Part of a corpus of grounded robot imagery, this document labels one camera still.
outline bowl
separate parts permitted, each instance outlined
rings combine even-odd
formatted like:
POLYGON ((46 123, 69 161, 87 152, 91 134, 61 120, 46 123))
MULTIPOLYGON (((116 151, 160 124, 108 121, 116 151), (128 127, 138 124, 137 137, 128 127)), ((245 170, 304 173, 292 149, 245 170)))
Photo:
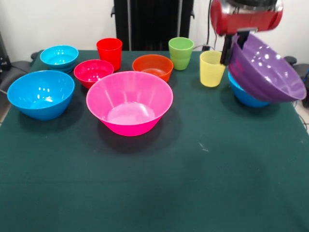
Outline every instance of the bowl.
POLYGON ((259 101, 255 99, 254 97, 250 96, 248 93, 246 93, 242 87, 239 86, 239 84, 234 80, 232 75, 228 73, 228 79, 232 88, 232 91, 234 92, 236 98, 243 103, 246 106, 253 107, 253 108, 262 108, 264 106, 269 105, 268 102, 259 101))
POLYGON ((29 73, 14 81, 8 89, 8 100, 22 113, 38 120, 60 116, 68 107, 75 83, 59 71, 29 73))
POLYGON ((134 71, 156 75, 166 82, 169 81, 173 67, 169 58, 153 54, 138 57, 132 64, 134 71))
POLYGON ((95 82, 86 103, 89 111, 111 131, 136 136, 150 131, 169 110, 173 92, 157 76, 145 72, 118 72, 95 82))
POLYGON ((84 61, 77 65, 74 69, 75 77, 86 88, 92 87, 96 81, 109 74, 112 74, 113 72, 113 65, 105 60, 100 59, 84 61))
POLYGON ((51 70, 70 73, 74 68, 78 55, 79 52, 75 47, 58 45, 44 50, 40 55, 40 59, 51 70))
POLYGON ((228 70, 248 94, 264 102, 305 98, 304 83, 284 58, 252 34, 243 49, 236 41, 228 70))

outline green cup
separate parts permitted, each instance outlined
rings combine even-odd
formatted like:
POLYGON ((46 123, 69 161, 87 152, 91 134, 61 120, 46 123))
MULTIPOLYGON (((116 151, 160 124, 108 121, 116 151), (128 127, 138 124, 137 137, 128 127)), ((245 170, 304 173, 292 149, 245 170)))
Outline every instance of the green cup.
POLYGON ((185 37, 176 37, 169 41, 170 59, 174 69, 185 70, 191 59, 194 42, 185 37))

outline light blue bowl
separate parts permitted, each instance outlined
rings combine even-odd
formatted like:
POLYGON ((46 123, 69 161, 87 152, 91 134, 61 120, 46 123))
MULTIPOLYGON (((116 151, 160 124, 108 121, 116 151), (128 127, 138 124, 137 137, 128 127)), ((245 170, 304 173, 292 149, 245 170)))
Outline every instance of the light blue bowl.
POLYGON ((230 81, 231 88, 237 97, 237 99, 246 106, 253 107, 253 108, 261 108, 267 106, 269 103, 264 101, 259 101, 254 97, 250 96, 246 93, 240 85, 234 80, 232 75, 228 73, 228 79, 230 81))
POLYGON ((8 89, 8 100, 22 113, 38 120, 60 116, 74 91, 73 79, 59 71, 39 71, 24 75, 8 89))
POLYGON ((70 73, 74 68, 78 55, 79 52, 75 47, 58 45, 44 50, 40 55, 40 59, 51 70, 70 73))

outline orange bowl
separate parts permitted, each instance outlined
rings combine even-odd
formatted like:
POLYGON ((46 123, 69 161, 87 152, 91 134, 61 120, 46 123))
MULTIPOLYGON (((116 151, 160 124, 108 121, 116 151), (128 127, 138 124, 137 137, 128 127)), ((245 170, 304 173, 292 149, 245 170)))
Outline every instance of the orange bowl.
POLYGON ((156 75, 166 82, 169 81, 173 67, 169 58, 154 54, 138 57, 132 64, 134 71, 156 75))

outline purple bowl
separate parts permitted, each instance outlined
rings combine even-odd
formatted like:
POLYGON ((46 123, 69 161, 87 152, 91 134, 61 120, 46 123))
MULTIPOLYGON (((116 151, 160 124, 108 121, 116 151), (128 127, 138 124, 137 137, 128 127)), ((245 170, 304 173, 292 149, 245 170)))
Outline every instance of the purple bowl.
POLYGON ((306 97, 304 83, 284 58, 252 34, 242 50, 236 39, 228 70, 248 94, 264 102, 291 102, 306 97))

